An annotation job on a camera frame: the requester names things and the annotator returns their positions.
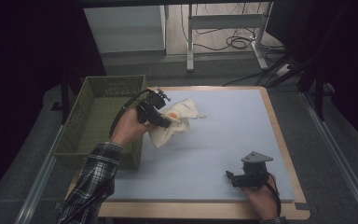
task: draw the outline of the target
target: green crate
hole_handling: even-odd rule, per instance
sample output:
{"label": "green crate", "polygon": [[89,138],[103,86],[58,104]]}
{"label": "green crate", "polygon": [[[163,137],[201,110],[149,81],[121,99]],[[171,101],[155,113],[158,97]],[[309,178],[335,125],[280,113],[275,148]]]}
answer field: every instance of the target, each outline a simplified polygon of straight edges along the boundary
{"label": "green crate", "polygon": [[[81,169],[95,146],[109,140],[120,108],[146,88],[145,76],[86,77],[54,151],[57,160],[70,169]],[[123,149],[118,169],[139,168],[142,142],[140,138]]]}

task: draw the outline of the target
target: person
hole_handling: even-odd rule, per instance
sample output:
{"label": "person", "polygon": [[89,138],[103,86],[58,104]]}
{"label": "person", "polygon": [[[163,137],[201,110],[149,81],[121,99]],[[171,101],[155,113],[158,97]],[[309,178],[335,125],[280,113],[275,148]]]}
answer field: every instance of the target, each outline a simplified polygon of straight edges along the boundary
{"label": "person", "polygon": [[[108,142],[100,143],[92,150],[84,164],[76,186],[62,206],[57,223],[97,223],[102,202],[115,191],[115,178],[123,147],[157,128],[153,124],[138,121],[137,111],[129,108],[119,119]],[[268,182],[275,186],[271,177]],[[277,205],[265,186],[259,190],[243,188],[250,204],[261,217],[260,223],[287,223],[278,217]]]}

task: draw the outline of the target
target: hand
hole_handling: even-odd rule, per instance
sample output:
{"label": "hand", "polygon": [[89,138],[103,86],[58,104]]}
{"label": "hand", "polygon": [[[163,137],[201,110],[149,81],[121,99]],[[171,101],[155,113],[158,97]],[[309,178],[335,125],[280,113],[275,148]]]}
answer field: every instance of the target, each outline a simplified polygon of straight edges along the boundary
{"label": "hand", "polygon": [[[269,177],[268,183],[276,190],[274,175]],[[258,190],[242,188],[242,191],[246,194],[250,204],[255,212],[260,215],[262,220],[270,220],[278,217],[277,204],[274,201],[271,191],[265,185]]]}
{"label": "hand", "polygon": [[142,137],[144,133],[156,129],[154,124],[141,124],[134,108],[128,109],[118,121],[110,141],[124,147],[128,143]]}

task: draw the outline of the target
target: crumpled fabric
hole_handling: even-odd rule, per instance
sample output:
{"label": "crumpled fabric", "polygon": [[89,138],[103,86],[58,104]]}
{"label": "crumpled fabric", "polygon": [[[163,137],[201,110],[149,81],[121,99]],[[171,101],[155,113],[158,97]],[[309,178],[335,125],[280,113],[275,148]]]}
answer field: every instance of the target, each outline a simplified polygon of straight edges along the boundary
{"label": "crumpled fabric", "polygon": [[171,121],[168,128],[158,127],[149,132],[150,139],[156,148],[164,146],[173,135],[185,133],[190,129],[188,119],[204,118],[190,99],[176,103],[160,112],[161,116]]}

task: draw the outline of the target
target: white wall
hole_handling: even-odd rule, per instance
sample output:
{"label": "white wall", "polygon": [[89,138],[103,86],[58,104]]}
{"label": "white wall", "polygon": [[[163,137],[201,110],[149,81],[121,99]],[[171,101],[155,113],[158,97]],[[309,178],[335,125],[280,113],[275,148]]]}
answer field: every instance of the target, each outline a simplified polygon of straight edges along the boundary
{"label": "white wall", "polygon": [[165,49],[164,7],[84,9],[100,53]]}

